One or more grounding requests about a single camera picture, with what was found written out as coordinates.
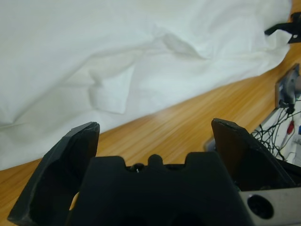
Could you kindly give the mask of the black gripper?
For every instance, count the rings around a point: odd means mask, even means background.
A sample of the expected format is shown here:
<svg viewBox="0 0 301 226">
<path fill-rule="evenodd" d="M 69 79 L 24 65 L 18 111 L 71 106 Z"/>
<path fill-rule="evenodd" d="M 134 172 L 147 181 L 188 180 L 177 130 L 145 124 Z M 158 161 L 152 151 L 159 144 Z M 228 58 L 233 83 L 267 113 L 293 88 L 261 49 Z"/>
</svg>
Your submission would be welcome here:
<svg viewBox="0 0 301 226">
<path fill-rule="evenodd" d="M 288 32 L 292 35 L 290 40 L 288 41 L 289 44 L 294 43 L 301 43 L 301 12 L 294 12 L 291 14 L 291 22 L 290 23 L 283 23 L 277 24 L 272 26 L 271 28 L 267 29 L 264 33 L 266 35 L 271 35 L 276 30 L 282 30 Z"/>
</svg>

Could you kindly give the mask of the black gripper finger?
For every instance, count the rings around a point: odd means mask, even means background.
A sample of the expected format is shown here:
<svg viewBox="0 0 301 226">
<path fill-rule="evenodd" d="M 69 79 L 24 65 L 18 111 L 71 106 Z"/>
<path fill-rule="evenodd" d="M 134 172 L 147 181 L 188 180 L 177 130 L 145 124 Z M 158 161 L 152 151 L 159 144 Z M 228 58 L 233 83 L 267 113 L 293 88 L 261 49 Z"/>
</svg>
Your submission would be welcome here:
<svg viewBox="0 0 301 226">
<path fill-rule="evenodd" d="M 42 158 L 12 210 L 16 225 L 64 225 L 90 159 L 96 156 L 100 125 L 71 129 Z"/>
<path fill-rule="evenodd" d="M 241 191 L 293 188 L 297 184 L 267 148 L 234 122 L 211 122 L 217 153 Z"/>
</svg>

